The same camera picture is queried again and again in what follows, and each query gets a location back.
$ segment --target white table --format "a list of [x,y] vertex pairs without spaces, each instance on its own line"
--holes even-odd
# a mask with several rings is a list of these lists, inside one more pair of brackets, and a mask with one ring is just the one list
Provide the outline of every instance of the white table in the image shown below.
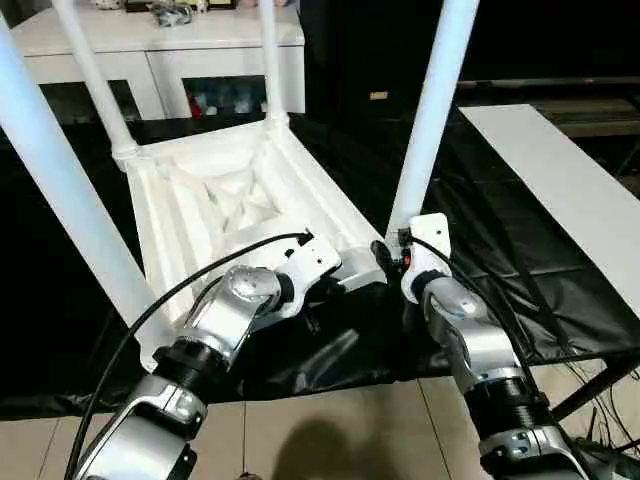
[[[263,74],[257,9],[212,10],[193,23],[160,28],[149,13],[100,11],[84,2],[79,15],[108,80],[126,80],[143,120],[190,117],[184,78]],[[304,35],[295,5],[277,9],[282,91],[290,112],[304,112]],[[55,10],[12,33],[39,84],[82,81]]]

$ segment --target black cable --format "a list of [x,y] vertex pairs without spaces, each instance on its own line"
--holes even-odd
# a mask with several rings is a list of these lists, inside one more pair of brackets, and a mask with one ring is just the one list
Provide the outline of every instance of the black cable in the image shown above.
[[142,313],[142,315],[140,315],[140,317],[138,317],[138,319],[133,323],[133,325],[131,325],[131,328],[129,328],[129,330],[125,334],[124,338],[118,345],[118,348],[116,348],[116,351],[114,352],[113,356],[109,360],[109,363],[107,364],[107,367],[104,369],[104,372],[102,373],[102,377],[100,378],[100,381],[98,382],[98,385],[96,386],[95,391],[93,392],[93,394],[91,395],[91,398],[89,399],[89,404],[87,405],[84,415],[82,416],[82,421],[80,422],[80,426],[78,427],[78,431],[76,432],[76,436],[73,441],[73,447],[71,448],[71,455],[69,456],[69,462],[67,463],[67,469],[64,474],[65,480],[73,480],[73,475],[78,466],[78,459],[80,458],[80,451],[82,450],[82,444],[84,443],[84,438],[87,435],[87,430],[89,429],[89,424],[91,423],[91,418],[93,417],[93,411],[95,410],[98,397],[102,393],[102,389],[104,388],[105,383],[109,378],[109,375],[111,374],[111,371],[113,370],[115,364],[117,363],[118,357],[124,350],[124,347],[126,346],[127,342],[135,335],[135,333],[140,329],[140,327],[142,327],[144,323],[162,305],[164,305],[176,293],[178,293],[180,290],[182,290],[184,287],[188,286],[189,284],[193,283],[198,278],[202,277],[203,275],[209,273],[212,270],[215,270],[216,268],[220,267],[221,265],[224,265],[225,263],[235,260],[236,258],[246,253],[249,253],[253,250],[256,250],[257,248],[263,247],[265,245],[268,245],[269,243],[273,243],[278,240],[295,238],[298,241],[304,241],[311,237],[312,235],[310,233],[285,233],[282,235],[275,235],[273,237],[266,238],[264,240],[254,243],[253,245],[249,245],[248,247],[241,248],[237,252],[231,253],[226,257],[221,258],[220,260],[216,260],[215,262],[189,275],[187,278],[182,280],[176,286],[174,286],[173,288],[168,290],[166,293],[161,295],[155,302],[149,305],[149,307]]
[[[582,385],[586,385],[587,381],[585,380],[585,378],[580,375],[580,373],[578,373],[578,369],[580,369],[580,367],[578,365],[572,365],[570,362],[566,362],[564,363],[564,366],[567,367],[569,370],[571,370],[571,373],[573,373],[573,375],[575,375],[575,377],[580,380],[580,383],[582,383]],[[600,415],[602,415],[602,420],[600,421],[601,424],[604,424],[604,427],[606,429],[606,433],[607,433],[607,446],[608,447],[614,447],[613,441],[612,441],[612,437],[611,437],[611,427],[609,425],[609,417],[607,417],[607,413],[609,413],[611,415],[611,417],[613,417],[613,414],[609,411],[609,408],[607,407],[607,404],[600,399],[599,396],[595,396],[592,400],[593,403],[595,403],[599,408],[600,408]],[[600,429],[598,429],[600,432],[600,444],[602,446],[604,446],[604,444],[602,443],[602,440],[604,438],[604,436],[602,435],[602,431]]]
[[202,291],[198,294],[196,299],[193,301],[193,305],[189,309],[189,312],[187,313],[187,316],[184,317],[184,325],[186,325],[189,322],[189,320],[191,320],[193,318],[193,316],[198,311],[198,307],[200,306],[200,304],[204,300],[204,297],[207,296],[207,293],[209,293],[211,291],[211,289],[213,287],[215,287],[220,282],[220,280],[222,280],[222,277],[218,277],[218,278],[214,279],[211,283],[208,283],[207,285],[205,285],[205,287],[202,289]]
[[640,438],[637,438],[633,442],[625,443],[621,447],[616,448],[616,452],[625,452],[630,448],[638,448],[638,445],[640,445]]
[[[440,260],[442,260],[444,263],[446,263],[449,266],[449,268],[451,268],[451,270],[460,277],[460,279],[463,281],[463,283],[466,283],[467,288],[469,288],[472,291],[474,291],[482,299],[482,301],[484,301],[484,303],[487,305],[487,308],[489,310],[491,310],[491,312],[493,312],[493,315],[495,316],[496,320],[498,322],[500,322],[500,324],[502,325],[502,322],[501,322],[501,319],[500,319],[500,315],[498,313],[499,310],[497,310],[492,305],[492,303],[489,302],[489,299],[482,292],[482,290],[480,289],[479,285],[475,281],[473,281],[455,262],[450,260],[446,255],[444,255],[436,247],[434,247],[433,245],[425,242],[424,240],[422,240],[420,238],[416,238],[416,237],[411,235],[411,236],[408,237],[408,240],[410,242],[417,243],[418,245],[426,248],[431,253],[433,253],[436,257],[438,257]],[[504,331],[507,334],[507,336],[509,336],[509,339],[511,340],[511,344],[513,346],[513,349],[515,350],[516,357],[520,360],[522,371],[524,372],[525,376],[527,377],[527,380],[529,380],[530,385],[533,387],[533,389],[535,390],[536,393],[541,393],[540,389],[538,388],[538,384],[536,383],[535,378],[533,377],[533,374],[531,373],[531,369],[529,368],[528,365],[526,365],[524,363],[524,358],[525,357],[524,357],[524,354],[523,354],[522,350],[520,349],[519,345],[514,341],[514,339],[511,338],[511,335],[509,334],[509,331],[506,328],[504,329]],[[584,456],[582,455],[581,452],[579,452],[574,447],[573,442],[571,441],[571,438],[569,438],[569,436],[567,435],[567,432],[564,430],[562,425],[560,425],[560,422],[555,420],[555,418],[553,419],[553,421],[554,421],[554,424],[555,424],[554,426],[558,429],[558,431],[562,435],[562,438],[564,439],[564,441],[566,442],[567,446],[571,450],[571,453],[573,453],[573,455],[576,457],[576,460],[578,461],[578,463],[580,464],[582,469],[586,472],[587,477],[589,478],[589,480],[597,480],[596,475],[593,473],[591,467],[589,466],[589,464],[585,460]]]
[[[620,427],[620,430],[622,430],[622,432],[625,434],[625,436],[627,437],[629,442],[633,443],[633,437],[629,433],[629,430],[627,430],[627,427],[625,427],[624,424],[622,423],[622,418],[620,417],[620,414],[618,413],[618,409],[616,408],[616,404],[613,401],[613,384],[609,385],[609,402],[611,403],[611,409],[613,410],[613,416],[616,419],[616,423]],[[640,455],[640,448],[638,448],[637,445],[634,446],[633,448],[634,448],[634,451],[636,452],[636,454]]]

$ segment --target black tablecloth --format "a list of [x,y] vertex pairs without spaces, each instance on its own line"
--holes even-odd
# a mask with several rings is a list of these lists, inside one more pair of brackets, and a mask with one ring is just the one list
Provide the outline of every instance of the black tablecloth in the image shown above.
[[[139,143],[248,119],[132,124]],[[291,129],[367,219],[384,232],[410,122],[329,127],[294,116]],[[126,178],[100,126],[67,136],[139,260]],[[4,418],[78,414],[122,338],[124,323],[59,225],[10,144],[0,140],[5,256]],[[640,321],[526,186],[453,114],[425,211],[449,218],[453,258],[495,303],[526,361],[540,364],[637,353]],[[446,373],[395,285],[371,285],[250,338],[220,401],[265,399]],[[143,374],[125,351],[102,402],[113,408]]]

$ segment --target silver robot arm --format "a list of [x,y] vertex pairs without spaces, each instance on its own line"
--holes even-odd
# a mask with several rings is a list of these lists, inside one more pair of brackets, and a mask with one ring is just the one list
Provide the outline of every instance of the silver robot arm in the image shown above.
[[[444,215],[415,217],[410,234],[450,255]],[[452,278],[436,255],[415,242],[410,251],[401,281],[404,296],[420,306],[430,335],[445,352],[480,437],[483,468],[500,479],[587,479],[546,397],[525,375],[482,299]]]
[[276,268],[236,266],[212,289],[158,366],[87,448],[76,480],[186,480],[196,463],[193,440],[243,342],[257,321],[300,312],[307,291],[341,264],[315,237]]

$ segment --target white cabinet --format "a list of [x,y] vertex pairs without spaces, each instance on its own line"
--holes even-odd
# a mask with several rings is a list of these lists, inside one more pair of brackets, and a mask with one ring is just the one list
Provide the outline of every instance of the white cabinet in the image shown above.
[[[149,64],[156,78],[164,111],[168,117],[190,117],[187,100],[188,80],[224,78],[222,86],[212,85],[212,90],[233,85],[230,77],[262,77],[262,51],[260,48],[229,48],[217,50],[179,50],[149,52]],[[289,112],[304,112],[304,53],[298,47],[280,47],[282,91],[284,106]]]
[[[96,55],[107,80],[124,80],[131,93],[139,118],[159,120],[166,118],[144,52],[99,53]],[[46,55],[26,57],[26,64],[37,83],[43,85],[82,82],[82,73],[72,55]],[[123,95],[116,93],[121,102]]]
[[[249,98],[252,111],[259,108],[264,69],[257,9],[213,10],[194,15],[189,25],[165,29],[148,13],[99,11],[82,0],[77,8],[98,63],[121,108],[127,110],[125,116],[143,120],[189,117],[194,94],[220,107],[228,102],[222,97],[239,92]],[[58,101],[63,103],[69,88],[82,87],[80,70],[53,9],[36,14],[12,33],[35,80],[55,86],[43,87],[52,106],[56,102],[52,95],[61,97]],[[295,5],[277,9],[276,36],[285,107],[302,113],[304,35]],[[90,104],[88,94],[80,94]],[[217,113],[228,110],[218,108]]]

